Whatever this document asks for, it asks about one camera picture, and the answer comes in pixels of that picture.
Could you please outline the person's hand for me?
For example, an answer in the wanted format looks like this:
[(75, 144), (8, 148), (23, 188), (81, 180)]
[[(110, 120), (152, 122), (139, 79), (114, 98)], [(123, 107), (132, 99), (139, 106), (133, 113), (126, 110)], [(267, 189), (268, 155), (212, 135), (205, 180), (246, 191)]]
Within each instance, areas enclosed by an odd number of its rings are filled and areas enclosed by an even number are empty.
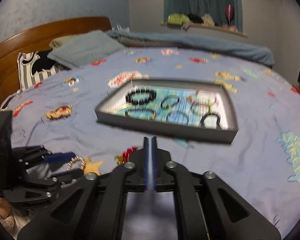
[(20, 230), (33, 218), (33, 211), (29, 211), (28, 216), (23, 216), (19, 210), (12, 207), (8, 200), (0, 198), (0, 223), (14, 239), (17, 239)]

